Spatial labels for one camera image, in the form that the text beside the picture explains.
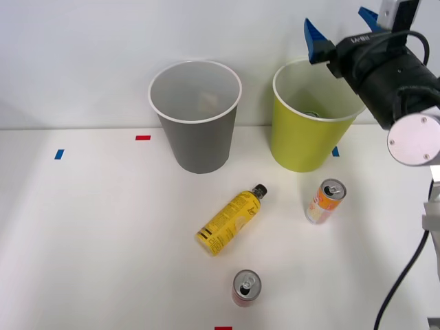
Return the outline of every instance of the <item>paper cup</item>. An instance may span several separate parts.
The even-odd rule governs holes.
[[[167,67],[148,89],[177,162],[193,173],[215,171],[228,160],[240,97],[237,74],[208,60]]]
[[[306,58],[281,67],[273,89],[271,151],[291,171],[319,168],[365,109],[344,79],[336,79],[325,64],[311,65]]]

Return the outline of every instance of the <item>white table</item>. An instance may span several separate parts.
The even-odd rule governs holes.
[[[422,236],[429,169],[398,164],[374,125],[352,126],[340,157],[305,174],[276,163],[269,136],[236,128],[225,166],[195,175],[161,129],[0,132],[0,329],[371,330]],[[348,195],[311,225],[304,204],[328,177]],[[269,190],[260,213],[209,257],[194,234],[258,183]],[[245,268],[263,282],[247,309],[231,300]],[[430,239],[381,329],[439,316]]]

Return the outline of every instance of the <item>white wall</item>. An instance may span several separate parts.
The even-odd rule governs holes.
[[[269,124],[274,72],[307,53],[304,18],[336,42],[368,31],[360,5],[378,11],[380,0],[3,0],[0,128],[159,126],[149,82],[187,58],[236,70],[236,123]],[[413,25],[430,40],[435,74],[439,15],[440,1],[423,0]],[[421,54],[417,42],[409,44]]]

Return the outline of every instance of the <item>orange can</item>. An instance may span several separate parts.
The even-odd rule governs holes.
[[[323,223],[338,207],[346,194],[347,189],[341,181],[336,179],[324,180],[306,210],[306,217],[314,225]]]

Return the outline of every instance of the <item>yellow cup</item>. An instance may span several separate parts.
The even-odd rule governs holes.
[[[320,167],[365,105],[326,65],[300,58],[281,67],[275,93],[271,150],[296,172]]]

